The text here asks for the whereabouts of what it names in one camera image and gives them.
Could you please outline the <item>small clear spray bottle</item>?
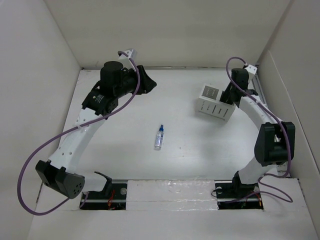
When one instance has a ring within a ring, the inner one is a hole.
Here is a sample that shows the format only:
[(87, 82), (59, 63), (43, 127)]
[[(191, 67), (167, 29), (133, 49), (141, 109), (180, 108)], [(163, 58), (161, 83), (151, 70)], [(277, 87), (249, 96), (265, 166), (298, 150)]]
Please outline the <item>small clear spray bottle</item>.
[(155, 150), (160, 150), (162, 148), (163, 138), (164, 138), (164, 125), (161, 124), (155, 138), (155, 143), (154, 143)]

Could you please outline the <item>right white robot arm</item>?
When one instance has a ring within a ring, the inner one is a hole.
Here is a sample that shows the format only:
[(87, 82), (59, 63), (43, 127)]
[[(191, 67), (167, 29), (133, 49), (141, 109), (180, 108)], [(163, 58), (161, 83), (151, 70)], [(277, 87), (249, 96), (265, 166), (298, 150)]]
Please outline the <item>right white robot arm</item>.
[(249, 193), (273, 167), (290, 164), (294, 157), (295, 125), (280, 120), (262, 103), (258, 93), (248, 88), (255, 74), (256, 68), (252, 65), (228, 71), (230, 82), (219, 99), (224, 104), (237, 106), (258, 129), (253, 159), (232, 178), (231, 191), (237, 197)]

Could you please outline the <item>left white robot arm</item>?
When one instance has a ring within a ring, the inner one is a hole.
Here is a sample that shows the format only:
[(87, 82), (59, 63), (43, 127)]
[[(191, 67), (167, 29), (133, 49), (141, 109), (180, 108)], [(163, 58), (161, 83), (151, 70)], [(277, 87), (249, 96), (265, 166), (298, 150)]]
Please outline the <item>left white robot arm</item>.
[(76, 129), (66, 135), (47, 161), (39, 160), (35, 166), (45, 186), (69, 199), (89, 186), (88, 178), (77, 174), (76, 169), (95, 132), (118, 107), (119, 98), (127, 94), (147, 94), (157, 85), (142, 65), (137, 69), (138, 72), (125, 68), (119, 61), (104, 64), (100, 80), (82, 102), (74, 124)]

